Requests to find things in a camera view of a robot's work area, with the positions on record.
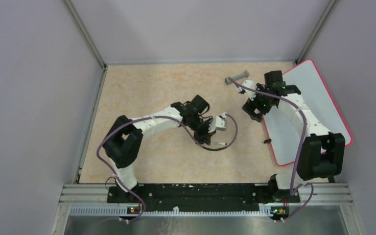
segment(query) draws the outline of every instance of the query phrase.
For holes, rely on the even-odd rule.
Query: red border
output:
[[[327,84],[325,83],[325,80],[324,80],[324,78],[322,77],[321,73],[319,72],[319,69],[318,69],[318,67],[316,66],[315,62],[314,62],[312,59],[307,59],[307,60],[302,61],[302,62],[301,62],[300,64],[298,64],[297,66],[303,64],[303,63],[306,62],[306,61],[311,61],[312,64],[314,65],[315,69],[316,69],[316,72],[318,72],[318,75],[319,75],[319,77],[321,78],[321,81],[322,81],[322,83],[324,84],[324,87],[325,87],[325,89],[327,90],[328,95],[329,95],[329,97],[331,98],[332,103],[333,103],[333,105],[335,106],[335,109],[336,109],[336,111],[338,112],[338,115],[339,115],[339,117],[341,118],[342,123],[343,123],[344,126],[345,126],[345,129],[347,129],[347,132],[348,132],[348,134],[350,135],[351,141],[350,141],[348,144],[346,144],[345,146],[350,146],[350,145],[353,143],[353,135],[352,135],[352,133],[351,133],[351,131],[350,131],[350,128],[348,127],[347,123],[345,122],[345,119],[344,119],[344,117],[342,116],[342,113],[341,113],[341,111],[339,110],[338,105],[336,104],[335,99],[333,98],[331,92],[329,91],[329,88],[328,88]],[[295,66],[295,67],[289,69],[288,71],[284,72],[283,74],[285,74],[285,73],[291,71],[292,69],[296,68],[297,66]],[[268,137],[269,137],[269,139],[270,139],[269,130],[267,129],[267,125],[266,125],[266,121],[265,121],[265,120],[264,120],[264,126],[266,127],[266,132],[267,132],[267,135],[268,135]],[[272,145],[271,143],[270,143],[270,147],[272,148],[272,152],[273,152],[273,155],[275,156],[275,161],[276,161],[276,164],[277,164],[278,166],[285,166],[285,165],[289,165],[289,164],[294,163],[294,162],[291,162],[291,163],[286,163],[286,164],[280,165],[280,164],[278,163],[278,160],[277,160],[277,158],[276,158],[276,154],[275,154],[275,150],[273,149],[273,145]]]

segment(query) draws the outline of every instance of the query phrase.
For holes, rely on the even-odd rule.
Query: gray tool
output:
[[[247,70],[245,70],[244,73],[237,75],[235,77],[232,77],[231,79],[234,80],[234,81],[237,81],[237,80],[242,79],[244,77],[249,77],[249,75],[250,75],[249,72]],[[232,84],[232,82],[229,80],[229,78],[230,77],[226,77],[225,80],[224,80],[227,85]]]

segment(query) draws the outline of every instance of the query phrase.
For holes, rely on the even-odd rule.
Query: metal frame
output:
[[[104,80],[107,74],[107,65],[103,61],[99,51],[97,50],[91,36],[89,35],[87,29],[85,28],[83,21],[81,20],[79,14],[77,13],[74,5],[72,4],[71,0],[62,0],[65,3],[66,8],[68,9],[73,21],[75,22],[77,29],[79,30],[80,34],[82,35],[84,41],[86,42],[89,50],[91,51],[94,58],[97,60],[98,64],[103,68],[103,72],[101,75],[100,83],[98,86],[98,90],[96,96],[94,98],[92,113],[89,115],[88,118],[88,125],[86,130],[83,133],[83,138],[81,141],[82,148],[78,153],[77,158],[79,161],[77,162],[76,171],[74,171],[74,175],[72,177],[72,184],[65,185],[63,191],[60,196],[58,208],[56,211],[55,219],[52,226],[52,235],[62,235],[64,234],[65,228],[67,226],[67,220],[72,210],[77,207],[85,208],[85,207],[95,207],[95,206],[103,206],[104,208],[118,208],[118,205],[108,204],[107,193],[108,191],[105,188],[104,184],[77,184],[81,169],[84,163],[84,159],[87,152],[87,147],[90,140],[91,130],[93,128],[93,123],[95,119],[95,115],[97,112],[97,107],[100,101],[101,92],[103,89]],[[310,50],[316,36],[319,34],[322,26],[324,25],[325,21],[327,20],[328,16],[330,15],[332,9],[336,6],[339,0],[330,0],[326,9],[324,10],[323,14],[321,15],[316,27],[314,28],[311,36],[309,37],[308,41],[305,43],[304,48],[302,49],[299,57],[296,61],[293,62],[293,65],[300,63],[306,57],[308,51]],[[355,206],[353,203],[353,199],[351,197],[350,190],[347,184],[343,183],[333,183],[333,184],[325,184],[325,183],[315,183],[315,195],[312,197],[311,201],[308,205],[310,206],[340,206],[343,221],[347,228],[349,235],[363,235],[366,234],[365,230],[362,226],[362,222],[355,210]],[[309,188],[301,188],[299,189],[299,194],[301,196],[301,201],[304,202],[310,194]],[[302,203],[290,203],[291,206],[300,206]],[[265,205],[261,205],[263,210],[265,207],[276,207],[282,206],[282,203],[269,203]],[[74,213],[83,212],[83,210],[75,210]],[[177,216],[178,212],[174,212],[171,216]]]

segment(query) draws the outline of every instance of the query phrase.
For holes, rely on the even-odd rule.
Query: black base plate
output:
[[[139,184],[132,191],[145,201],[148,212],[172,211],[176,206],[181,212],[258,211],[259,203],[275,202],[262,184]],[[289,197],[289,203],[299,201],[299,196]],[[109,188],[107,202],[139,201],[115,186]]]

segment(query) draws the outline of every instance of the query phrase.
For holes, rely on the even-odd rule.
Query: table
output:
[[[224,78],[247,70],[249,79],[264,82],[273,70],[287,71],[292,62],[208,63],[109,66],[97,109],[80,183],[104,183],[111,171],[95,151],[118,116],[141,117],[173,102],[185,102],[201,95],[211,106],[208,115],[231,114],[239,134],[228,149],[209,152],[189,138],[182,128],[174,128],[144,139],[135,161],[140,183],[259,183],[292,167],[276,164],[265,127],[241,110],[247,100]],[[217,133],[212,141],[229,142],[234,125]]]

